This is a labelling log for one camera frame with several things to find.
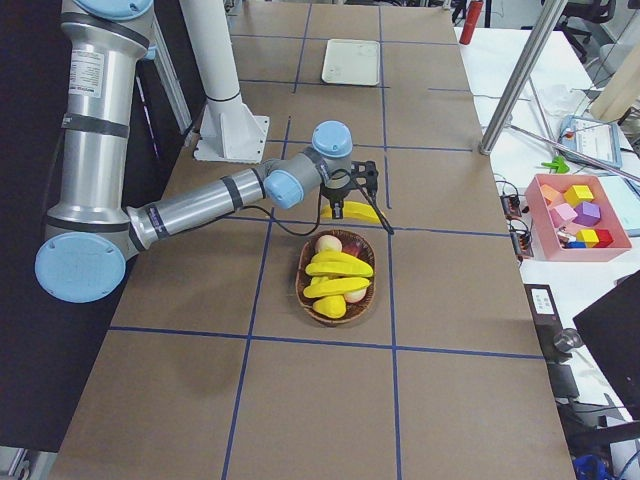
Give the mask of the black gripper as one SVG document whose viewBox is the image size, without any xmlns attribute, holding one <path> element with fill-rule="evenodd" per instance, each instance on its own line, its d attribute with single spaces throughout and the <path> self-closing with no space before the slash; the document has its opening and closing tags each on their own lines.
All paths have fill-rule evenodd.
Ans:
<svg viewBox="0 0 640 480">
<path fill-rule="evenodd" d="M 347 170 L 337 170 L 329 180 L 321 185 L 321 194 L 329 201 L 331 218 L 344 218 L 344 199 L 353 187 L 351 174 Z"/>
</svg>

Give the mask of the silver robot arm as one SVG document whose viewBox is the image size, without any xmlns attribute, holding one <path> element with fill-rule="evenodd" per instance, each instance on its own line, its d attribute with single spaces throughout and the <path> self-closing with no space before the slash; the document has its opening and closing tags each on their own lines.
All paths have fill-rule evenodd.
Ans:
<svg viewBox="0 0 640 480">
<path fill-rule="evenodd" d="M 173 198 L 124 207 L 134 76 L 152 44 L 154 5 L 64 2 L 60 23 L 72 53 L 62 185 L 35 258 L 40 286 L 60 300 L 106 297 L 121 283 L 127 261 L 159 240 L 263 199 L 288 209 L 315 189 L 328 193 L 349 180 L 352 138 L 338 121 L 320 123 L 293 158 L 264 158 L 269 121 L 242 100 L 223 4 L 185 1 L 181 10 L 207 97 L 196 156 L 242 162 L 245 169 Z"/>
</svg>

